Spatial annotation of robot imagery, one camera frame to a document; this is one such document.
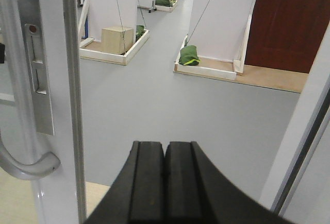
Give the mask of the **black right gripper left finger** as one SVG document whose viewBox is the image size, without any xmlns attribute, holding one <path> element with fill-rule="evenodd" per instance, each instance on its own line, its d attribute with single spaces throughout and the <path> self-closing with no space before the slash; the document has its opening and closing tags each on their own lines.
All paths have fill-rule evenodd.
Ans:
<svg viewBox="0 0 330 224">
<path fill-rule="evenodd" d="M 160 142 L 135 141 L 112 186 L 86 223 L 164 223 Z"/>
</svg>

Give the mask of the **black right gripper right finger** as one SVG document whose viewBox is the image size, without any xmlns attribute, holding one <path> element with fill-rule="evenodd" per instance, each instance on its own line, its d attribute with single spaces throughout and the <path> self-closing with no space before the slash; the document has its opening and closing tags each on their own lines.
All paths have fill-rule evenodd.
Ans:
<svg viewBox="0 0 330 224">
<path fill-rule="evenodd" d="M 232 184 L 197 142 L 170 142 L 166 223 L 289 223 Z"/>
</svg>

